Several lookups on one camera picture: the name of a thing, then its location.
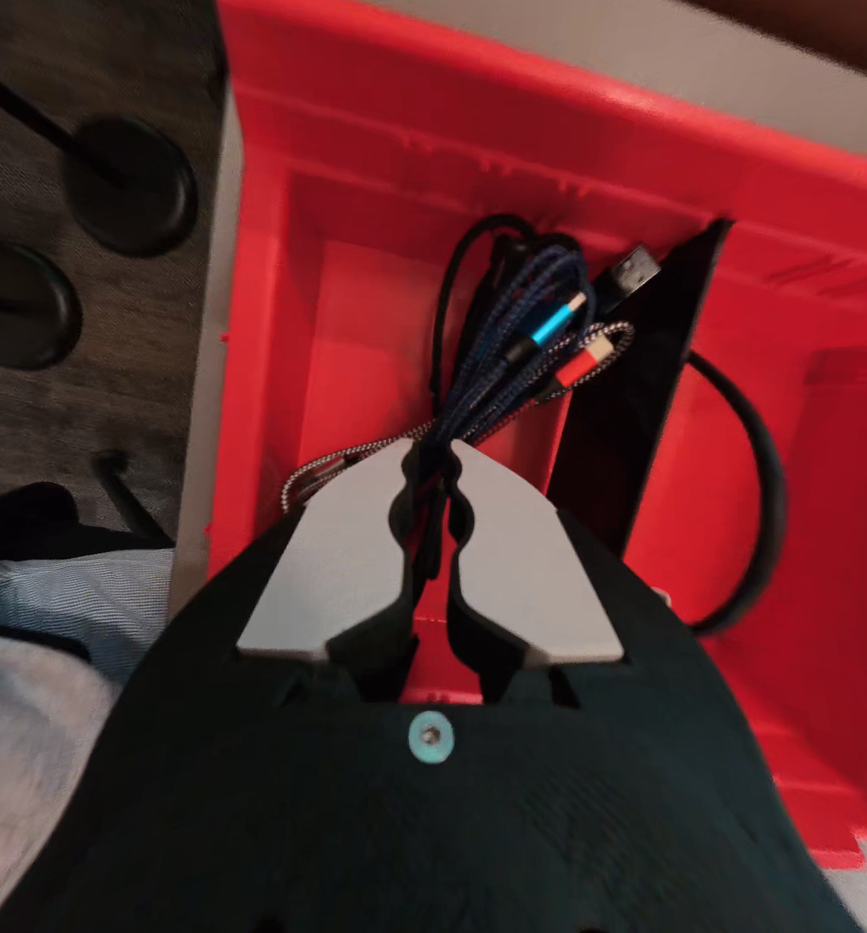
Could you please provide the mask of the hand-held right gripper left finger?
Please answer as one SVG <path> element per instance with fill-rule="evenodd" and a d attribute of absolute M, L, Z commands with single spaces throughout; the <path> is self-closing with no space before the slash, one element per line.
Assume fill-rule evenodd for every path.
<path fill-rule="evenodd" d="M 237 643 L 245 656 L 403 662 L 414 652 L 414 443 L 312 496 Z"/>

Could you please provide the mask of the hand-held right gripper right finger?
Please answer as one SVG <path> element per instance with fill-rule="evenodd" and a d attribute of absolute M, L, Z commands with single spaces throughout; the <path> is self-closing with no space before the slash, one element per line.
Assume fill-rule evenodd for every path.
<path fill-rule="evenodd" d="M 512 667 L 613 663 L 625 649 L 555 506 L 535 486 L 454 440 L 449 607 Z"/>

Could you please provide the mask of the grey USB hub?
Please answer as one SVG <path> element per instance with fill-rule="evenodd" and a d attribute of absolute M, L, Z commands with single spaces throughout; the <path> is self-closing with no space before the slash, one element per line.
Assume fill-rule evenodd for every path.
<path fill-rule="evenodd" d="M 624 558 L 700 312 L 733 222 L 721 217 L 673 248 L 659 270 L 627 293 L 629 274 L 599 276 L 604 323 L 634 338 L 610 367 L 568 397 L 547 496 L 610 552 Z"/>

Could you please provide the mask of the red storage bin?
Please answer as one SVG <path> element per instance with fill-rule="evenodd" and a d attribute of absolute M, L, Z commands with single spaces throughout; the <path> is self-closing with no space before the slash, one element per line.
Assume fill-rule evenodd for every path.
<path fill-rule="evenodd" d="M 359 2 L 219 2 L 244 143 L 209 572 L 292 471 L 427 420 L 436 293 L 474 221 L 574 237 L 593 274 L 733 225 L 692 349 L 756 407 L 781 560 L 709 638 L 818 863 L 867 839 L 867 157 Z M 485 452 L 547 493 L 569 400 Z M 745 430 L 684 367 L 626 563 L 697 622 L 758 528 Z"/>

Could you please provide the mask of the grey desk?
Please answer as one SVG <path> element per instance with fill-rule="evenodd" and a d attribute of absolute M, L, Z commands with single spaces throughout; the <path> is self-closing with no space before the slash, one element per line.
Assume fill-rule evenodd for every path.
<path fill-rule="evenodd" d="M 779 38 L 750 2 L 390 1 L 378 6 L 495 39 L 799 137 L 867 155 L 867 72 Z M 170 615 L 200 588 L 212 514 L 225 368 L 217 349 L 229 318 L 244 151 L 225 91 L 209 232 L 206 294 L 194 374 Z"/>

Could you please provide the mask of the black round stand base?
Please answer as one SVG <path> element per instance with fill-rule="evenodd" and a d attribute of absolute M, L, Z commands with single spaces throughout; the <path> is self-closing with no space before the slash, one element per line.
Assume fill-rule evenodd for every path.
<path fill-rule="evenodd" d="M 168 136 L 134 118 L 100 115 L 73 134 L 82 155 L 64 154 L 65 201 L 97 244 L 131 259 L 154 259 L 183 245 L 198 216 L 192 165 Z"/>
<path fill-rule="evenodd" d="M 83 330 L 70 279 L 42 254 L 0 242 L 0 367 L 36 371 L 61 364 Z"/>

